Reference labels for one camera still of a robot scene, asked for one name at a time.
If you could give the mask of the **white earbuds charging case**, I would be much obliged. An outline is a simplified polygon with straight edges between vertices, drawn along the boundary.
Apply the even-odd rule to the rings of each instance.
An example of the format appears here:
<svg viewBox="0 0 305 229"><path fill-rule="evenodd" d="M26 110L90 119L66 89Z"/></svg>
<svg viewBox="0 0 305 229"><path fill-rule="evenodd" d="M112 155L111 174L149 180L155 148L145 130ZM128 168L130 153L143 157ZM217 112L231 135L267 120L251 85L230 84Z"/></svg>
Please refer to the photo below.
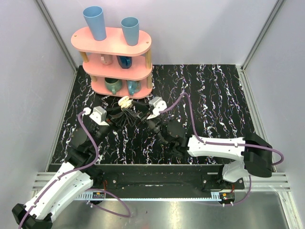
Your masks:
<svg viewBox="0 0 305 229"><path fill-rule="evenodd" d="M129 96L124 96L118 101L118 105L122 110L128 109L132 107L132 101L133 99L131 99Z"/></svg>

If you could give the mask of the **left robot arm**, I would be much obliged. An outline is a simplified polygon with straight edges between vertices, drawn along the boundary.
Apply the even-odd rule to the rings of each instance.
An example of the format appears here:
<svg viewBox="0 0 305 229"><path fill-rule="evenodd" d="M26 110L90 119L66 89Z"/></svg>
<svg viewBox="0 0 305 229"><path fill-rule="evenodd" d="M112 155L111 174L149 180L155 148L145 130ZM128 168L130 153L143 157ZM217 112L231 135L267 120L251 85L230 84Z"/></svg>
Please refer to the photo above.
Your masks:
<svg viewBox="0 0 305 229"><path fill-rule="evenodd" d="M123 117L120 107L86 107L78 114L81 126L72 133L65 162L31 200L12 209L20 229L50 229L59 214L85 191L93 191L93 200L97 200L106 188L116 188L118 175L104 172L95 163L100 155L99 144L110 131L121 127L115 120Z"/></svg>

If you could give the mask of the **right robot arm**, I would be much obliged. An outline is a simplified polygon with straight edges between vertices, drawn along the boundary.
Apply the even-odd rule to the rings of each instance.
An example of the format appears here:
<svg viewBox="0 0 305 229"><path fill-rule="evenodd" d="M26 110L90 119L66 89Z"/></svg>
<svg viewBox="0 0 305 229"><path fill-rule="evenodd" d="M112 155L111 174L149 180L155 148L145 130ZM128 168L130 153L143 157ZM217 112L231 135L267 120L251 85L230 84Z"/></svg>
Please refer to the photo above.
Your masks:
<svg viewBox="0 0 305 229"><path fill-rule="evenodd" d="M139 112L139 119L147 130L157 136L160 144L173 156L213 156L230 159L216 177L218 187L229 188L238 179L248 175L269 178L272 175L272 146L256 133L239 138L205 138L187 134L176 120L162 123L157 119L158 111L166 109L161 98L153 103L132 101Z"/></svg>

